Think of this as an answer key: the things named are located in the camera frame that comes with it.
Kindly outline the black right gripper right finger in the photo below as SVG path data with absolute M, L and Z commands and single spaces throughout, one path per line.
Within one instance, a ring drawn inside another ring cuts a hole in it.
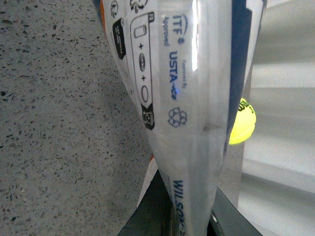
M 237 210 L 218 188 L 208 224 L 208 235 L 262 236 L 262 233 Z

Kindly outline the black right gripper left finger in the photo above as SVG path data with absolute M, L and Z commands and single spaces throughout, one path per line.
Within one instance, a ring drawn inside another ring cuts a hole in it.
M 140 205 L 120 230 L 120 236 L 176 236 L 176 217 L 171 200 L 157 171 Z

